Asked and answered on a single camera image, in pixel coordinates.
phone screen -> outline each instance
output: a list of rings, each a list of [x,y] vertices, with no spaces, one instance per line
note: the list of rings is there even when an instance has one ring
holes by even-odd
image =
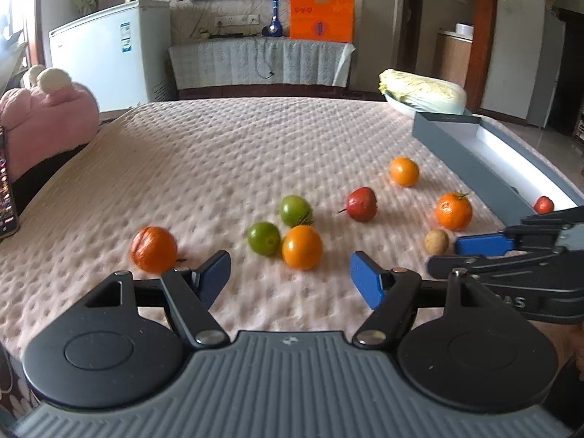
[[[8,179],[6,134],[4,127],[0,127],[0,239],[14,234],[17,230],[18,217]]]

wooden cabinet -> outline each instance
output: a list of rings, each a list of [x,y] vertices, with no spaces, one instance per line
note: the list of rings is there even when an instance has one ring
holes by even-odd
[[[471,57],[472,40],[453,36],[450,31],[439,32],[432,77],[454,82],[464,87],[468,61]]]

white pom-pom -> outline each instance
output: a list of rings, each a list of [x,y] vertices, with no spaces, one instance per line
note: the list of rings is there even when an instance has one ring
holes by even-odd
[[[42,64],[37,64],[32,66],[28,72],[26,73],[26,77],[24,78],[24,86],[27,89],[30,89],[37,84],[37,79],[39,78],[39,74],[45,70],[45,66]]]
[[[40,90],[46,94],[55,93],[57,90],[71,85],[71,77],[64,70],[48,68],[37,77]]]

tangerine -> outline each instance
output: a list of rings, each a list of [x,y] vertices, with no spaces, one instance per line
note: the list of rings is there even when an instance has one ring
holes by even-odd
[[[295,270],[310,270],[322,258],[322,240],[309,225],[297,225],[290,229],[282,242],[282,257]]]
[[[162,227],[148,226],[135,235],[130,258],[145,272],[160,275],[173,268],[178,247],[172,234]]]
[[[448,193],[438,199],[436,218],[449,231],[462,231],[472,220],[472,206],[468,194]]]
[[[400,156],[389,165],[389,173],[393,181],[402,187],[410,187],[418,182],[420,169],[410,158]]]

freezer vent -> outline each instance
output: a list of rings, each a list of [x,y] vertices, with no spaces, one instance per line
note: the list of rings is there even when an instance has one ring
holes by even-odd
[[[161,82],[160,84],[154,86],[153,93],[154,100],[156,102],[170,100],[170,86],[166,82]]]

